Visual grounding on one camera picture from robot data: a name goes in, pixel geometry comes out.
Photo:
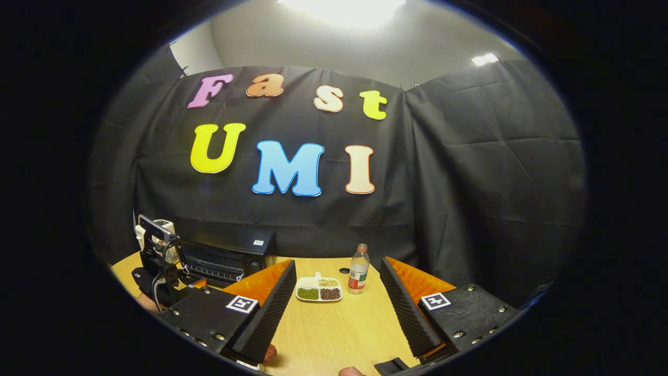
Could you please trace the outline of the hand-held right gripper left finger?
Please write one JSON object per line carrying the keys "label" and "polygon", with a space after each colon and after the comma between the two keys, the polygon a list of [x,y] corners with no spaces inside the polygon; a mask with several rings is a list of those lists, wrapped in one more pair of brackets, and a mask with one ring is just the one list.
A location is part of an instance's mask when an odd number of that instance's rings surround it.
{"label": "hand-held right gripper left finger", "polygon": [[183,288],[189,294],[158,314],[182,338],[232,361],[263,363],[296,285],[284,260],[226,288]]}

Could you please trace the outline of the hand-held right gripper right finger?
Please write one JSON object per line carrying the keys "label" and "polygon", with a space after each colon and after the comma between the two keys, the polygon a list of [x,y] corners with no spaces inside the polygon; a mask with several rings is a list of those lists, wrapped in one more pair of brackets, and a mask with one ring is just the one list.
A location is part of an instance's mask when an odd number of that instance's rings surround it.
{"label": "hand-held right gripper right finger", "polygon": [[413,357],[437,361],[477,348],[518,315],[477,284],[456,287],[391,257],[379,275]]}

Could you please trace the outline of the black electric oven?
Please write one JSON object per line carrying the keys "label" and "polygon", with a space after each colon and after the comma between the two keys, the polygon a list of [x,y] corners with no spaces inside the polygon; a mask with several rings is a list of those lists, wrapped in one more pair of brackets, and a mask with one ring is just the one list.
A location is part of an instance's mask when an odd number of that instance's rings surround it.
{"label": "black electric oven", "polygon": [[231,229],[189,231],[180,235],[181,265],[192,279],[206,278],[217,287],[264,271],[276,263],[274,231]]}

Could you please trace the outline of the white divided plate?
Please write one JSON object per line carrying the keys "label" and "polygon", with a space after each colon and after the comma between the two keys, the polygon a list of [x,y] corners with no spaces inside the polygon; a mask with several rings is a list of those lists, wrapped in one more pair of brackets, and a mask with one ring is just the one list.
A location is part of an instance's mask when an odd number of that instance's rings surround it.
{"label": "white divided plate", "polygon": [[[330,278],[330,277],[322,277],[320,275],[320,272],[317,272],[315,274],[315,276],[313,276],[313,277],[301,277],[301,278],[299,278],[298,281],[296,282],[296,285],[294,286],[294,295],[296,296],[296,298],[299,299],[296,295],[296,291],[297,291],[298,287],[318,288],[319,290],[320,290],[320,288],[334,288],[334,287],[320,287],[318,281],[321,278]],[[341,289],[342,298],[343,298],[343,288],[341,288],[341,284],[340,284],[340,287],[338,287],[338,288]],[[301,299],[299,299],[299,300],[300,301],[307,301],[307,302],[336,302],[336,301],[324,301],[324,300],[321,300],[320,297],[319,297],[319,300],[317,300],[317,301],[315,301],[315,300],[301,300]]]}

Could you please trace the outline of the clear plastic bottle red label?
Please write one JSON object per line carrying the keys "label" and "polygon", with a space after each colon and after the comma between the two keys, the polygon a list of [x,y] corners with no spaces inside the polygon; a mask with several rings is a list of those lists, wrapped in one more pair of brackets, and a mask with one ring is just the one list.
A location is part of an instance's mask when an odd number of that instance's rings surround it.
{"label": "clear plastic bottle red label", "polygon": [[348,292],[352,295],[358,295],[364,291],[371,264],[367,251],[367,244],[360,243],[357,246],[355,254],[351,258],[349,266]]}

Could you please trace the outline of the black backdrop cloth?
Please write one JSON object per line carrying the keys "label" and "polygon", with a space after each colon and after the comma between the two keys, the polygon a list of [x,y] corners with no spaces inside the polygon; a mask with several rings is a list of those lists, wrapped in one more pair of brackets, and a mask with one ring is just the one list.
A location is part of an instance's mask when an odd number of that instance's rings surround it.
{"label": "black backdrop cloth", "polygon": [[581,233],[585,158],[558,93],[506,61],[401,90],[300,66],[182,76],[159,53],[120,86],[94,138],[84,219],[107,264],[139,214],[187,240],[267,229],[276,255],[359,243],[519,307]]}

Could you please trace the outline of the large ceiling light panel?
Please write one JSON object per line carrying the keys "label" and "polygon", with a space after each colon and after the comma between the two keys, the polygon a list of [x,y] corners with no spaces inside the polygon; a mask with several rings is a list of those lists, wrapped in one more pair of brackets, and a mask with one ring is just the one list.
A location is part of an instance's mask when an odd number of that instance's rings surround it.
{"label": "large ceiling light panel", "polygon": [[407,0],[277,0],[310,18],[346,28],[374,28],[392,18]]}

